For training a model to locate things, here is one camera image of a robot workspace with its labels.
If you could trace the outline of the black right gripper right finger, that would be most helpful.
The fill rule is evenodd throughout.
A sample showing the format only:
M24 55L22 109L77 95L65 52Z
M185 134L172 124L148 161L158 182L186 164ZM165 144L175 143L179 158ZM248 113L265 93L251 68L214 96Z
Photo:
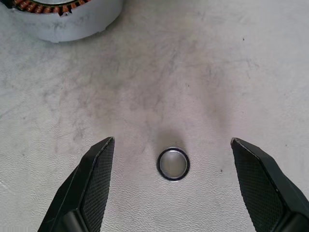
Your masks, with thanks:
M257 232L307 232L309 202L261 148L232 138L243 201Z

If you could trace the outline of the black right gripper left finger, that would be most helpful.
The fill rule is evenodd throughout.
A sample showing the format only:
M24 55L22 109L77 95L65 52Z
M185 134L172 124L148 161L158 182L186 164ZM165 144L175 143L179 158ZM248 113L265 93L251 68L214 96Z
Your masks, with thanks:
M91 146L57 190L40 232L99 232L109 196L113 137Z

